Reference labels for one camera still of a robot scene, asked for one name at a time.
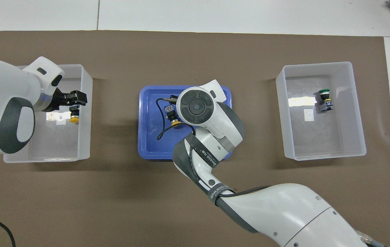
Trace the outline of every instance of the blue plastic tray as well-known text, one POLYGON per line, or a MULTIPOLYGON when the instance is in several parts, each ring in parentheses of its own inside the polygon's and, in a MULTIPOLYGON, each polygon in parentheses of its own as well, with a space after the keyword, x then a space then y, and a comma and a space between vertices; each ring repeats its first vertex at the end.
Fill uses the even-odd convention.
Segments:
MULTIPOLYGON (((166 131, 163 137, 157 141, 157 135, 162 131, 163 122, 156 100, 160 97, 169 98, 171 94, 178 96, 189 87, 191 86, 145 86, 140 91, 137 151, 142 158, 147 160, 171 160, 175 144, 190 133, 189 126, 180 126, 166 131)), ((231 92, 225 86, 222 86, 222 89, 227 98, 225 103, 231 107, 231 92)), ((168 104, 166 101, 159 101, 162 110, 168 104)), ((169 120, 165 119, 165 128, 169 126, 169 120)))

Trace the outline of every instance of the electrical wire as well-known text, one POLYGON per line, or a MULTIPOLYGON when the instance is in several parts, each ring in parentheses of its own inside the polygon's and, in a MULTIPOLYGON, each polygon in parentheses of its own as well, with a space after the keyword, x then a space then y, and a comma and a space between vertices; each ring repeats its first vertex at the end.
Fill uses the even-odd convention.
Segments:
POLYGON ((185 123, 185 122, 179 122, 179 123, 176 123, 176 124, 174 124, 174 125, 169 126, 168 128, 165 128, 162 132, 160 132, 159 135, 157 136, 157 141, 160 140, 160 139, 163 137, 163 134, 164 134, 166 131, 168 131, 168 130, 170 130, 170 129, 172 129, 172 128, 175 128, 175 127, 177 127, 177 126, 181 126, 181 125, 187 125, 187 126, 189 126, 189 127, 192 129, 192 134, 195 136, 195 129, 193 128, 192 125, 188 125, 188 124, 185 123))
POLYGON ((247 189, 247 190, 244 190, 244 191, 241 191, 241 192, 236 192, 234 194, 220 194, 219 197, 237 197, 237 196, 240 196, 240 195, 245 195, 245 194, 250 194, 252 192, 256 192, 258 190, 261 190, 261 189, 266 189, 268 188, 269 186, 260 186, 260 187, 256 187, 256 188, 253 188, 253 189, 247 189))
POLYGON ((175 101, 174 99, 169 99, 169 98, 166 98, 166 99, 165 99, 165 98, 160 97, 160 98, 158 98, 158 99, 156 100, 156 105, 157 105, 157 107, 159 108, 160 113, 162 114, 162 120, 163 120, 163 129, 162 129, 162 132, 160 132, 159 135, 157 136, 157 141, 159 141, 159 140, 163 137, 163 134, 164 134, 166 131, 168 131, 168 130, 170 130, 170 129, 172 129, 172 128, 175 128, 175 127, 177 127, 177 126, 181 126, 181 125, 187 125, 187 126, 189 126, 189 127, 192 129, 192 134, 195 136, 195 128, 193 128, 192 125, 189 125, 189 124, 187 124, 187 123, 185 123, 185 122, 179 122, 179 123, 176 123, 176 124, 174 124, 174 125, 169 126, 168 128, 165 128, 165 115, 163 114, 162 108, 161 108, 160 105, 159 105, 159 101, 160 101, 160 100, 169 101, 169 102, 173 101, 173 102, 176 103, 176 101, 175 101))
POLYGON ((15 247, 15 240, 11 230, 9 230, 9 228, 6 225, 4 225, 2 222, 0 222, 0 226, 8 233, 9 238, 11 239, 12 242, 12 246, 15 247))
POLYGON ((163 114, 162 108, 161 108, 160 105, 159 105, 159 100, 164 100, 164 98, 159 97, 158 99, 156 99, 157 107, 159 108, 160 113, 162 114, 162 119, 163 119, 163 129, 162 129, 162 132, 163 132, 163 131, 165 131, 165 115, 163 114))

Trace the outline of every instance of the white label sticker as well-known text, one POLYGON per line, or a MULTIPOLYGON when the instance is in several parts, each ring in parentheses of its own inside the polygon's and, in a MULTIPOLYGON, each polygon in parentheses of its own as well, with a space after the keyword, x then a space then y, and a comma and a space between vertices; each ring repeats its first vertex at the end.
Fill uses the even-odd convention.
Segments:
POLYGON ((305 121, 314 121, 314 109, 303 109, 305 121))
POLYGON ((65 125, 66 122, 67 122, 67 119, 57 120, 57 125, 65 125))

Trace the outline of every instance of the white table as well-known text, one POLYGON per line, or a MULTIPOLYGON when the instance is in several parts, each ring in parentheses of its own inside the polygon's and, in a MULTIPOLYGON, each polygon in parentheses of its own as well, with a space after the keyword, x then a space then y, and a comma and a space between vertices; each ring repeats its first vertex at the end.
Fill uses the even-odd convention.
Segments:
POLYGON ((0 0, 0 30, 148 30, 384 36, 384 0, 0 0))

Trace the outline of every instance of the black power cord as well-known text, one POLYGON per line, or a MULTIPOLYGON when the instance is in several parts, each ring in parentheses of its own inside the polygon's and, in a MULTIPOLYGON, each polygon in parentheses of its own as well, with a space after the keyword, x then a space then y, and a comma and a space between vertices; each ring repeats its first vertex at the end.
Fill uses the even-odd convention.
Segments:
POLYGON ((164 100, 164 101, 169 101, 169 102, 170 102, 170 100, 172 100, 172 99, 165 99, 165 98, 160 97, 160 98, 158 98, 158 99, 156 100, 156 105, 157 105, 157 107, 159 108, 160 113, 162 114, 162 120, 163 120, 163 129, 162 129, 162 132, 160 132, 159 135, 157 136, 157 141, 159 141, 159 140, 163 137, 163 134, 164 134, 166 131, 168 131, 168 130, 170 130, 170 129, 172 129, 172 128, 175 128, 175 127, 177 127, 177 126, 181 126, 181 125, 187 125, 187 126, 189 126, 189 127, 192 129, 192 134, 195 136, 195 128, 193 128, 192 125, 188 125, 188 124, 185 123, 185 122, 179 122, 179 123, 176 123, 176 124, 174 124, 174 125, 169 126, 168 128, 165 128, 165 116, 164 116, 164 114, 163 114, 162 108, 161 108, 160 105, 159 105, 159 101, 160 101, 160 100, 164 100))
POLYGON ((9 230, 9 228, 6 225, 4 225, 2 222, 0 222, 0 226, 8 233, 9 238, 11 239, 12 242, 12 246, 15 247, 15 240, 11 230, 9 230))

